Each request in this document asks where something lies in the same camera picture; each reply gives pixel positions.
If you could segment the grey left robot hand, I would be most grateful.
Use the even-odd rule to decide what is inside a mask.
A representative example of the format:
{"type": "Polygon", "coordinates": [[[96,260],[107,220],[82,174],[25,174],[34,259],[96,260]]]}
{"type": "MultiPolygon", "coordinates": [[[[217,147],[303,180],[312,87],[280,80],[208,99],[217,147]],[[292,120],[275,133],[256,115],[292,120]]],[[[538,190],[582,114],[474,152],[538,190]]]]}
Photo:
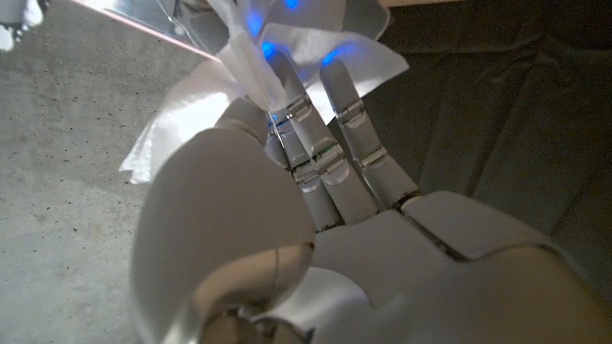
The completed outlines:
{"type": "Polygon", "coordinates": [[[142,206],[128,306],[142,343],[607,343],[611,308],[537,230],[422,194],[345,65],[320,69],[344,142],[293,61],[290,101],[238,98],[162,165],[142,206]]]}

